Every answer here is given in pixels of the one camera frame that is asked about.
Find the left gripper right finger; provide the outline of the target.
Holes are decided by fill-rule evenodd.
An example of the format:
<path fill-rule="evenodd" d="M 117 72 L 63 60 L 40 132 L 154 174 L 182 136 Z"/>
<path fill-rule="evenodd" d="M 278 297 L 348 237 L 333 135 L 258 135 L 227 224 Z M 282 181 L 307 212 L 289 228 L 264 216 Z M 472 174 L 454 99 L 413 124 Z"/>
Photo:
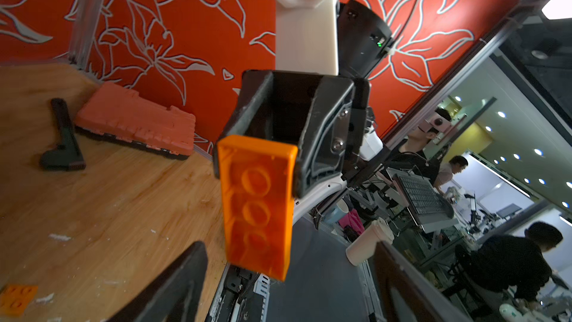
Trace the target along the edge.
<path fill-rule="evenodd" d="M 373 261 L 387 321 L 471 320 L 430 284 L 391 244 L 380 241 L 375 247 Z"/>

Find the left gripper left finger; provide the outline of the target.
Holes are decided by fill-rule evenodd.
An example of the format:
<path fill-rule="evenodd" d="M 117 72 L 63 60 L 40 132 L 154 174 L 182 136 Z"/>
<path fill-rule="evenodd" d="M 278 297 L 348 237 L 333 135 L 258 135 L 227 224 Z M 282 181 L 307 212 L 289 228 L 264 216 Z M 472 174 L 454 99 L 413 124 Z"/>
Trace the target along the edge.
<path fill-rule="evenodd" d="M 196 241 L 110 321 L 194 321 L 206 278 L 206 246 Z"/>

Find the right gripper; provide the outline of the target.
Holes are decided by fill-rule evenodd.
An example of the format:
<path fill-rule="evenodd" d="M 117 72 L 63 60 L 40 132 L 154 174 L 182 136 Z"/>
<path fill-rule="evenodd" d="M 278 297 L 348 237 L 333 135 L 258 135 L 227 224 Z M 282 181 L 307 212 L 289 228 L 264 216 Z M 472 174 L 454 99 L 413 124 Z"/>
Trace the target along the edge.
<path fill-rule="evenodd" d="M 214 144 L 214 176 L 220 178 L 218 146 L 228 136 L 292 144 L 299 148 L 293 194 L 303 198 L 340 174 L 343 160 L 358 159 L 369 127 L 370 91 L 365 78 L 245 71 L 235 110 Z"/>

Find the long orange lego plate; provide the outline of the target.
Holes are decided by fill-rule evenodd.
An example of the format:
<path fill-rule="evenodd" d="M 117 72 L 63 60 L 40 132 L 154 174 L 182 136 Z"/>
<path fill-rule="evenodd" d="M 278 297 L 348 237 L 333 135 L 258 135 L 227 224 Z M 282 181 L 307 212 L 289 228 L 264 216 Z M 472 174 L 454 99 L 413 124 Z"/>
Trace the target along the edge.
<path fill-rule="evenodd" d="M 232 135 L 217 144 L 226 259 L 284 281 L 293 232 L 294 145 Z"/>

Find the small orange lego plate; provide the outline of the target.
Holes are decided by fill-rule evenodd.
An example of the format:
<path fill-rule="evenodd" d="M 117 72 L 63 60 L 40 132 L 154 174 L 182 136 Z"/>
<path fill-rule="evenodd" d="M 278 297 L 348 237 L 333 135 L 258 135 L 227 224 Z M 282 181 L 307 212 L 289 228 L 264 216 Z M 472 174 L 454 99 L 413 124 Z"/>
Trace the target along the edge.
<path fill-rule="evenodd" d="M 38 286 L 6 285 L 1 291 L 1 316 L 21 316 L 37 292 Z"/>

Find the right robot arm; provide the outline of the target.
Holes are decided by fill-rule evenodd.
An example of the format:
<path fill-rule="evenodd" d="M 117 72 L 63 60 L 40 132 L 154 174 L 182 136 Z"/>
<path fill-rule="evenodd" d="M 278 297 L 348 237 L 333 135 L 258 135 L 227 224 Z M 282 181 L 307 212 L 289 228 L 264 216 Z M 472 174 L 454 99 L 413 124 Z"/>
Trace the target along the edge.
<path fill-rule="evenodd" d="M 358 161 L 371 91 L 367 76 L 392 43 L 390 28 L 358 1 L 337 18 L 340 72 L 247 70 L 214 151 L 223 185 L 302 198 Z"/>

